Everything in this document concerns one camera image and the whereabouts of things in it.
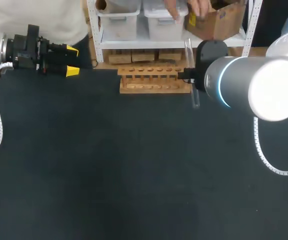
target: person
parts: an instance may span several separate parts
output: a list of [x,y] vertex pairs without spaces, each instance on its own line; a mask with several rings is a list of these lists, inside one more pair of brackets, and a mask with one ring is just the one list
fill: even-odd
[[[176,0],[164,0],[164,3],[176,19]],[[210,0],[188,0],[188,3],[202,18],[210,6]],[[10,38],[14,34],[26,36],[28,24],[39,26],[40,36],[50,42],[78,49],[80,67],[92,68],[88,26],[80,0],[0,0],[1,33]]]
[[[165,6],[169,11],[169,14],[176,19],[179,15],[176,8],[176,0],[164,0]],[[210,8],[212,8],[210,0],[188,0],[188,4],[191,5],[191,8],[197,17],[201,19],[205,18],[208,14]]]

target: white shelf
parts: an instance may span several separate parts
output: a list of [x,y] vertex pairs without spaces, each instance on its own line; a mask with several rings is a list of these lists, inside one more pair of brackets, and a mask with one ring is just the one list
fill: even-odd
[[[197,48],[202,42],[200,38],[187,30],[183,30],[181,41],[152,41],[150,40],[149,26],[147,19],[140,15],[137,18],[137,39],[132,41],[112,41],[107,40],[105,29],[100,42],[101,49],[180,49],[184,48],[184,40],[190,38],[192,47]],[[230,37],[224,42],[228,47],[243,47],[246,34],[241,28],[239,34]]]

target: robotic arm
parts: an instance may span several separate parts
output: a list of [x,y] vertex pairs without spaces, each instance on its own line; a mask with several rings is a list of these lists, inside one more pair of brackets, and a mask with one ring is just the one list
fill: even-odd
[[262,120],[288,118],[288,35],[276,40],[266,57],[231,57],[223,41],[204,41],[196,51],[195,68],[179,79],[192,79],[194,88],[226,108]]
[[78,75],[79,51],[66,44],[50,43],[39,36],[39,30],[38,26],[28,25],[27,36],[15,35],[14,39],[0,33],[0,64],[7,62],[14,69],[35,69],[44,75]]

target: white shirt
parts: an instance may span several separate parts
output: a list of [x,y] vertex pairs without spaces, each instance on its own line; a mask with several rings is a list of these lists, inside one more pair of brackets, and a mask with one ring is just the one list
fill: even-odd
[[56,44],[74,45],[88,33],[80,0],[0,0],[0,33],[26,36],[28,24]]

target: wooden test tube rack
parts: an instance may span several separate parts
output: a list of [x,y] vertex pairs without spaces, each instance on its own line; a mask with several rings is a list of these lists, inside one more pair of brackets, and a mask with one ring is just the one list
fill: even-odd
[[189,94],[191,85],[178,79],[183,72],[178,66],[120,67],[121,94]]

